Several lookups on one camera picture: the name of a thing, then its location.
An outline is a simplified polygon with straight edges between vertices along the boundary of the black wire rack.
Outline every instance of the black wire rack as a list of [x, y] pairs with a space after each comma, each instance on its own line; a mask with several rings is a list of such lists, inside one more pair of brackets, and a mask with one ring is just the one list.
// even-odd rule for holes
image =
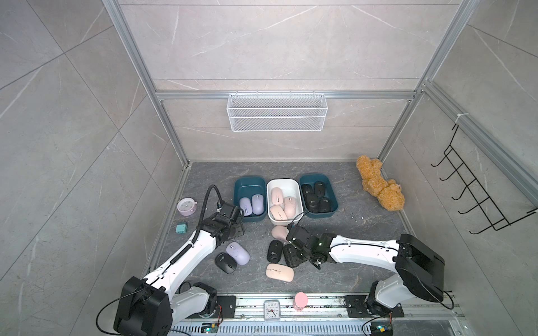
[[[450, 144], [448, 145], [448, 147], [444, 150], [443, 154], [444, 154], [444, 157], [443, 159], [436, 165], [431, 165], [432, 167], [437, 167], [439, 166], [445, 159], [448, 160], [448, 162], [450, 162], [450, 164], [452, 165], [452, 167], [454, 168], [454, 171], [452, 172], [452, 174], [450, 174], [447, 178], [439, 178], [439, 180], [441, 181], [446, 181], [448, 180], [449, 178], [451, 178], [454, 174], [457, 174], [459, 176], [459, 178], [461, 178], [463, 184], [465, 184], [465, 187], [463, 188], [463, 191], [461, 194], [459, 194], [459, 196], [457, 198], [454, 198], [452, 197], [453, 200], [457, 201], [458, 199], [462, 198], [463, 196], [463, 193], [468, 190], [469, 193], [471, 194], [471, 196], [474, 198], [475, 202], [476, 202], [476, 205], [473, 206], [472, 208], [470, 208], [469, 210], [465, 211], [465, 212], [460, 212], [458, 211], [460, 214], [466, 214], [468, 212], [470, 212], [471, 210], [475, 209], [475, 208], [480, 208], [480, 210], [482, 210], [482, 213], [484, 214], [484, 216], [486, 216], [487, 218], [487, 221], [490, 223], [490, 225], [478, 232], [471, 232], [469, 231], [471, 234], [479, 234], [479, 233], [482, 233], [484, 231], [486, 231], [487, 229], [489, 229], [490, 227], [492, 227], [495, 231], [499, 231], [499, 230], [502, 230], [503, 228], [507, 227], [507, 226], [510, 226], [524, 218], [527, 218], [529, 216], [532, 216], [536, 213], [536, 210], [538, 210], [538, 208], [536, 209], [532, 209], [530, 211], [528, 211], [523, 217], [519, 218], [519, 219], [516, 219], [515, 221], [509, 221], [506, 216], [502, 213], [502, 211], [499, 209], [499, 207], [496, 205], [495, 201], [493, 200], [493, 198], [491, 198], [490, 194], [488, 194], [487, 190], [482, 186], [482, 184], [480, 183], [480, 181], [476, 178], [475, 174], [472, 172], [472, 170], [469, 168], [469, 166], [467, 166], [467, 164], [465, 163], [465, 161], [463, 161], [462, 157], [458, 154], [458, 152], [454, 149], [454, 147], [452, 147], [452, 142], [454, 141], [454, 137], [456, 136], [456, 132], [458, 131], [458, 128], [459, 126], [457, 125], [454, 125], [454, 127], [452, 127], [452, 130], [456, 129], [454, 131], [454, 134], [452, 135], [452, 139], [450, 139]], [[454, 165], [454, 163], [450, 160], [450, 158], [448, 157], [448, 155], [450, 153], [454, 153], [455, 155], [457, 155], [457, 157], [460, 159], [460, 161], [462, 162], [460, 165], [458, 165], [456, 167], [456, 165]], [[466, 183], [465, 180], [463, 179], [462, 175], [460, 174], [459, 172], [459, 169], [462, 168], [462, 167], [465, 167], [469, 173], [472, 175], [472, 180], [471, 182], [469, 183]], [[480, 188], [482, 189], [482, 191], [485, 193], [485, 195], [487, 196], [486, 198], [484, 198], [482, 201], [478, 201], [475, 193], [472, 192], [472, 190], [470, 189], [470, 186], [473, 184], [473, 183], [478, 183], [478, 185], [480, 186]], [[497, 208], [497, 211], [499, 211], [499, 214], [502, 216], [502, 218], [498, 221], [496, 221], [495, 223], [493, 223], [490, 219], [490, 217], [487, 215], [486, 211], [482, 208], [482, 204], [484, 202], [486, 202], [487, 200], [490, 200], [491, 203], [493, 203], [493, 205], [495, 206], [495, 208]], [[505, 221], [506, 224], [501, 226], [501, 227], [495, 227], [496, 224], [499, 224], [501, 223], [502, 221]]]

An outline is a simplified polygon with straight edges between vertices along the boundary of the pink bottle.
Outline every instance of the pink bottle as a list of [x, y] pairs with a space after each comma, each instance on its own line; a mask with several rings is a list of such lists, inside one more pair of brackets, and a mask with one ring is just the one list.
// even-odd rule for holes
[[308, 296], [306, 296], [303, 292], [298, 292], [295, 294], [295, 298], [293, 299], [293, 308], [295, 308], [296, 311], [303, 310], [304, 307], [308, 304]]

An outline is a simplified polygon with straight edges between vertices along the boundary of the teddy bear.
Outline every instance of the teddy bear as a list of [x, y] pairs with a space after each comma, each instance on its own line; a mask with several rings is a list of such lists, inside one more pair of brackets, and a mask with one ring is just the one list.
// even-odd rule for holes
[[370, 195], [377, 197], [382, 207], [389, 211], [402, 210], [405, 198], [402, 188], [395, 180], [388, 180], [381, 176], [383, 163], [378, 159], [370, 160], [366, 155], [357, 159], [357, 169], [363, 178], [363, 188]]

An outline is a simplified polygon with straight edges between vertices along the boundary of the marble floor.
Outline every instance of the marble floor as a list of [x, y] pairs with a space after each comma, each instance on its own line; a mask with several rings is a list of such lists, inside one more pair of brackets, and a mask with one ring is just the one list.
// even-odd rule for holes
[[[236, 179], [245, 175], [259, 175], [266, 182], [274, 178], [293, 178], [307, 173], [323, 173], [331, 180], [339, 208], [330, 218], [305, 217], [301, 226], [316, 235], [323, 232], [341, 234], [345, 237], [386, 240], [397, 239], [405, 233], [404, 225], [396, 212], [383, 209], [377, 199], [362, 189], [360, 174], [354, 162], [220, 162], [193, 164], [181, 197], [192, 197], [199, 202], [197, 212], [189, 217], [176, 213], [165, 242], [160, 262], [166, 261], [194, 231], [200, 215], [206, 189], [210, 184], [218, 186], [222, 197], [232, 202]], [[215, 212], [217, 197], [209, 198], [206, 216]], [[177, 221], [186, 221], [186, 234], [177, 234]], [[325, 263], [317, 270], [306, 262], [295, 268], [295, 278], [286, 283], [265, 276], [268, 265], [267, 248], [273, 237], [273, 224], [266, 217], [258, 223], [245, 223], [245, 235], [240, 243], [251, 256], [244, 266], [238, 266], [232, 274], [226, 274], [215, 266], [215, 256], [225, 251], [222, 244], [208, 255], [189, 275], [188, 281], [201, 281], [220, 293], [230, 292], [367, 292], [375, 280], [383, 280], [391, 272], [357, 263]]]

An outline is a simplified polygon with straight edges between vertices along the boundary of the white wire basket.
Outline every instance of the white wire basket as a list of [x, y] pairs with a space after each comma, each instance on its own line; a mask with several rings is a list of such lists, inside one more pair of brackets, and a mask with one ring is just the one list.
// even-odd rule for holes
[[235, 93], [226, 106], [234, 132], [321, 131], [327, 115], [323, 94]]

